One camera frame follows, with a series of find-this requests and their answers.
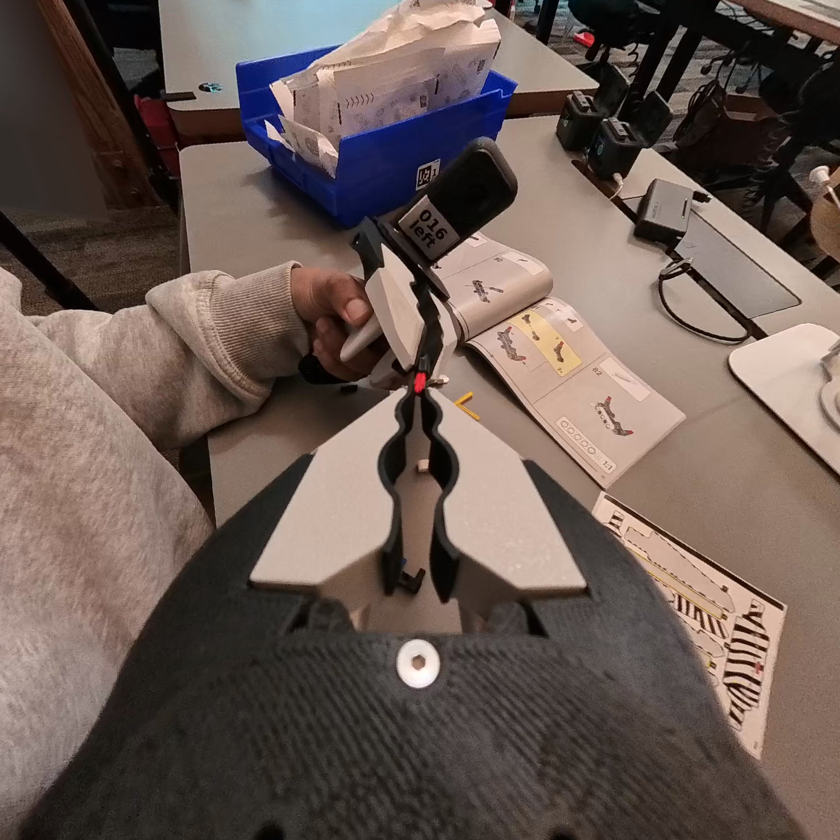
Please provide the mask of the person's left forearm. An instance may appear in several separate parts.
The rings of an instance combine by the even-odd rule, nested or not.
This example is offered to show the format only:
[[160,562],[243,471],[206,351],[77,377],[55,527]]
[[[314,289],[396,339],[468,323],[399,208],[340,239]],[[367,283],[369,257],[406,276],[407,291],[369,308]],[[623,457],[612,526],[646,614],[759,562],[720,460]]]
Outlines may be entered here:
[[2,445],[97,441],[133,458],[252,414],[309,347],[291,294],[299,267],[202,271],[140,306],[46,317],[22,313],[22,283],[2,269]]

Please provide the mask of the blue plastic storage bin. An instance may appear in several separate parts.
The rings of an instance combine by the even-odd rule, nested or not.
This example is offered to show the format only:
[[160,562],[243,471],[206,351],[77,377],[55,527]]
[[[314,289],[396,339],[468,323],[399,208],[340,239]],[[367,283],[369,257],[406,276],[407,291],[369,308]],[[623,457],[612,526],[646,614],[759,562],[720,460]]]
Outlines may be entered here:
[[248,144],[283,182],[296,187],[342,228],[405,204],[451,163],[468,142],[495,139],[517,82],[490,70],[481,93],[427,115],[362,132],[342,142],[331,178],[268,135],[280,129],[281,108],[270,83],[306,69],[336,45],[236,65],[241,123]]

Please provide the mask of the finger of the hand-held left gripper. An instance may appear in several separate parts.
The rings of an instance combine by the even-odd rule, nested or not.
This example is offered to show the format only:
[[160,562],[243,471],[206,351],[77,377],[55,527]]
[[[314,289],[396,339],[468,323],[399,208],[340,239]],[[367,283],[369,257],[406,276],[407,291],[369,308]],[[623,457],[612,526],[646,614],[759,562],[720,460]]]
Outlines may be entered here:
[[379,338],[388,352],[369,375],[372,387],[393,390],[415,366],[425,322],[418,310],[413,274],[394,253],[382,253],[384,265],[366,282],[366,293],[377,320],[368,345]]
[[415,371],[428,373],[428,389],[443,383],[458,335],[451,314],[429,284],[415,284],[415,299]]

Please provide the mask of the person's left hand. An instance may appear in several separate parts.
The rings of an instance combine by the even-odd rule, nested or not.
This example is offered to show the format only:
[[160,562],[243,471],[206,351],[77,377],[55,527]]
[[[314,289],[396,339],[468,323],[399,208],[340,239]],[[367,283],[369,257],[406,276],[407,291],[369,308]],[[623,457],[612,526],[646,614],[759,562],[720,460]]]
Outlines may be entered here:
[[350,332],[361,329],[373,316],[368,297],[354,276],[336,270],[297,266],[290,271],[294,309],[308,332],[309,351],[322,368],[342,382],[367,377],[383,350],[366,348],[348,363],[340,353]]

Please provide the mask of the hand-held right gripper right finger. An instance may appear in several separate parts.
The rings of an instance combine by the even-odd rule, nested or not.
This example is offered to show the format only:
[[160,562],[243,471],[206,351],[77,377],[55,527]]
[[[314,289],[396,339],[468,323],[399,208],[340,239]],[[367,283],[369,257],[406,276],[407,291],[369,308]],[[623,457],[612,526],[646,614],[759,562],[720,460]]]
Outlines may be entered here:
[[434,509],[429,570],[441,603],[486,620],[501,603],[586,589],[520,455],[439,392],[422,395]]

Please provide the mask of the lego instruction booklet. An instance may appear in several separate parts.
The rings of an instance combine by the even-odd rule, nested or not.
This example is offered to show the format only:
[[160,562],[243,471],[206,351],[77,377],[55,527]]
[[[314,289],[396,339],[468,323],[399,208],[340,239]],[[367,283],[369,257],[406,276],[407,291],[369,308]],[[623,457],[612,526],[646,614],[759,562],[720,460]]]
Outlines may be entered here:
[[458,341],[603,489],[686,420],[553,296],[543,262],[482,233],[432,266]]

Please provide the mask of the pile of white paper bags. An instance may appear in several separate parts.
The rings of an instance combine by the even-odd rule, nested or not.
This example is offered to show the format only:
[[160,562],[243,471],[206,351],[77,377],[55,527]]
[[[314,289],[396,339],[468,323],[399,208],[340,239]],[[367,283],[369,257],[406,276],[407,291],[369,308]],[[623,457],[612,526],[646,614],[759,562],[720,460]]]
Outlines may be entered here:
[[334,178],[343,140],[479,96],[500,43],[482,2],[400,2],[269,84],[279,113],[267,138]]

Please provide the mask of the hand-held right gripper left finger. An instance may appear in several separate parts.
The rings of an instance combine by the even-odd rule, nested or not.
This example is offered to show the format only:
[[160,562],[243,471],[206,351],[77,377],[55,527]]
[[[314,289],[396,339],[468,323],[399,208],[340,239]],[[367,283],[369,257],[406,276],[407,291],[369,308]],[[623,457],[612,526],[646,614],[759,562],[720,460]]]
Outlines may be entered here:
[[394,391],[311,454],[251,584],[338,601],[353,624],[369,623],[404,569],[397,481],[415,401],[411,390]]

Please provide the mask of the black dock box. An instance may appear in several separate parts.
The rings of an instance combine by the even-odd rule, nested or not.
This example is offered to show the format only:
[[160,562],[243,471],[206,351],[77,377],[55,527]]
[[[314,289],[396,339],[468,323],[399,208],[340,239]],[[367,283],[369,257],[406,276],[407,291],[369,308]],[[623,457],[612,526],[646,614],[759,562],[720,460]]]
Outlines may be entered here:
[[637,210],[633,234],[645,242],[675,245],[686,234],[696,192],[684,185],[655,178]]

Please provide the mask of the wooden post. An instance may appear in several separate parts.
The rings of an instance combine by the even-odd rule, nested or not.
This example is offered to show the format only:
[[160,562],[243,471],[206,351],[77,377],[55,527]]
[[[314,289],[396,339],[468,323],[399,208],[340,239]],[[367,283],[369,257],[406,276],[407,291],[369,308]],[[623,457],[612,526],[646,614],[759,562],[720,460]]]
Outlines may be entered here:
[[161,206],[152,168],[134,120],[123,108],[114,65],[79,2],[37,1],[99,180],[105,204],[135,208]]

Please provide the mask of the zebra striped sticker sheet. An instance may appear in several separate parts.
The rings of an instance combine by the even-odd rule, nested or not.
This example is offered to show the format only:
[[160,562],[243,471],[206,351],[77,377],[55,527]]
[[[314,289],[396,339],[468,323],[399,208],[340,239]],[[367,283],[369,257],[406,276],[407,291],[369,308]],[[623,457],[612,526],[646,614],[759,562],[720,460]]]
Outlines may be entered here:
[[761,758],[786,605],[605,492],[592,512],[654,580],[684,624],[729,726]]

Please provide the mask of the black office chair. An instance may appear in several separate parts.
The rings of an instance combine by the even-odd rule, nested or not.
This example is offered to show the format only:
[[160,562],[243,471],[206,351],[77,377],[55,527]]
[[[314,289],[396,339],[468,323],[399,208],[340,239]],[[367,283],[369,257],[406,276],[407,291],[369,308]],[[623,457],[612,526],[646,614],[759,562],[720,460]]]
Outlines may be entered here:
[[743,213],[760,206],[765,232],[782,199],[811,212],[793,166],[807,148],[838,140],[838,120],[837,61],[795,80],[772,71],[756,97],[731,94],[714,80],[689,101],[671,160],[710,193],[742,189]]

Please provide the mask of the white monitor stand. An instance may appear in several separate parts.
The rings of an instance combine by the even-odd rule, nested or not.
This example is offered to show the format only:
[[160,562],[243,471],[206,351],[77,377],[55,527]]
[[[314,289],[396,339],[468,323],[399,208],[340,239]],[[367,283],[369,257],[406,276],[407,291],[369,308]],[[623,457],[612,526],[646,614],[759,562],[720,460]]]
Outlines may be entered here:
[[734,377],[834,473],[839,473],[839,337],[803,323],[728,357]]

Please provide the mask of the person's grey hoodie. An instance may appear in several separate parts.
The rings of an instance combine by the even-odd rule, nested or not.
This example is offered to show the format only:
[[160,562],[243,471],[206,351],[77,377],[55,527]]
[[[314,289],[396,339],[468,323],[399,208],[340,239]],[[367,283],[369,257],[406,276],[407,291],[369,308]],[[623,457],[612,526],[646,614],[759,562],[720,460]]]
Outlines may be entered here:
[[173,466],[75,364],[2,375],[2,838],[79,750],[210,530]]

